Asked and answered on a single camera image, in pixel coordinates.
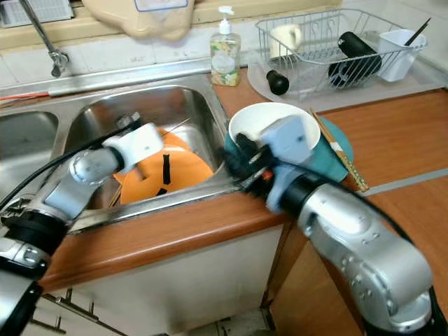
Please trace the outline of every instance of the cabinet handle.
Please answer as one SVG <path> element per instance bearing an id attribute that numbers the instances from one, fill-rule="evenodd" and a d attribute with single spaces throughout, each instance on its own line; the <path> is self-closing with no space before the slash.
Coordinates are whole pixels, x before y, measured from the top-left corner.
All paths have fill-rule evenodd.
<path id="1" fill-rule="evenodd" d="M 57 333 L 58 335 L 65 335 L 65 334 L 67 334 L 67 331 L 61 329 L 61 316 L 58 316 L 56 318 L 56 324 L 55 325 L 50 325 L 50 324 L 44 323 L 42 321 L 35 320 L 34 318 L 29 320 L 29 322 L 31 324 L 34 324 L 35 326 L 41 327 L 41 328 L 43 328 L 45 330 L 53 331 L 54 333 Z"/>
<path id="2" fill-rule="evenodd" d="M 120 336 L 128 336 L 127 334 L 115 329 L 114 327 L 110 326 L 109 324 L 105 324 L 104 322 L 99 320 L 99 317 L 95 314 L 93 314 L 93 309 L 95 308 L 94 302 L 91 302 L 89 304 L 89 310 L 86 310 L 82 307 L 79 307 L 77 304 L 74 304 L 71 302 L 71 293 L 72 288 L 67 289 L 67 292 L 65 294 L 65 297 L 58 296 L 55 297 L 51 294 L 44 294 L 42 298 L 51 301 L 55 303 L 56 305 L 65 308 L 69 310 L 72 313 L 75 313 L 76 315 L 82 317 L 83 319 L 89 320 L 90 322 L 96 323 L 98 326 L 101 326 L 107 330 L 110 330 L 111 332 L 120 335 Z"/>

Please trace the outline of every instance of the soap dispenser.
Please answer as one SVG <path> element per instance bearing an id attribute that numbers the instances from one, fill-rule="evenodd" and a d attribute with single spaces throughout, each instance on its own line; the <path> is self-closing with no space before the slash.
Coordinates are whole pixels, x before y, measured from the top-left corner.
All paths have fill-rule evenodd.
<path id="1" fill-rule="evenodd" d="M 241 38 L 232 33 L 226 15 L 234 15 L 231 6 L 219 6 L 224 18 L 219 24 L 219 32 L 210 38 L 211 81 L 214 84 L 236 86 L 239 82 L 239 51 Z"/>

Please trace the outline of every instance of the double sink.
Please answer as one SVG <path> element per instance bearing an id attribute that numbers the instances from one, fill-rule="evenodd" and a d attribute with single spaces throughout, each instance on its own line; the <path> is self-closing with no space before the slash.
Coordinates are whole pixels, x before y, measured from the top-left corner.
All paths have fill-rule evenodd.
<path id="1" fill-rule="evenodd" d="M 123 221 L 153 211 L 235 190 L 218 149 L 227 116 L 205 75 L 121 87 L 37 104 L 0 114 L 0 198 L 45 163 L 117 129 L 122 116 L 139 112 L 143 123 L 173 129 L 213 170 L 205 182 L 139 202 L 107 207 L 118 183 L 110 178 L 79 216 L 72 232 Z M 32 197 L 45 174 L 18 195 Z"/>

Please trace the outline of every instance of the label on bottle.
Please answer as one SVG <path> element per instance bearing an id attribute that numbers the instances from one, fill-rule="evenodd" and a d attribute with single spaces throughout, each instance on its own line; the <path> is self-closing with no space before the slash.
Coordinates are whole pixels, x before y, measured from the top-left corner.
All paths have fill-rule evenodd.
<path id="1" fill-rule="evenodd" d="M 235 59 L 224 52 L 217 51 L 211 58 L 211 66 L 220 74 L 228 74 L 235 68 Z"/>

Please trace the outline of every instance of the wire dish rack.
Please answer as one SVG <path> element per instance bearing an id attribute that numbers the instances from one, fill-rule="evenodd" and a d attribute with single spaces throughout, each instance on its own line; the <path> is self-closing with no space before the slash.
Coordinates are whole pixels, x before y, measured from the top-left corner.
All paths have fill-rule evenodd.
<path id="1" fill-rule="evenodd" d="M 271 31 L 282 25 L 299 25 L 302 42 L 291 50 Z M 368 85 L 371 79 L 387 70 L 401 53 L 410 47 L 347 58 L 338 46 L 339 37 L 353 32 L 373 50 L 379 35 L 401 26 L 388 20 L 354 9 L 338 9 L 291 17 L 262 20 L 256 24 L 260 39 L 260 56 L 270 68 L 289 79 L 290 91 L 298 92 L 302 101 L 307 95 L 324 90 L 342 90 Z M 413 45 L 417 53 L 426 47 Z"/>

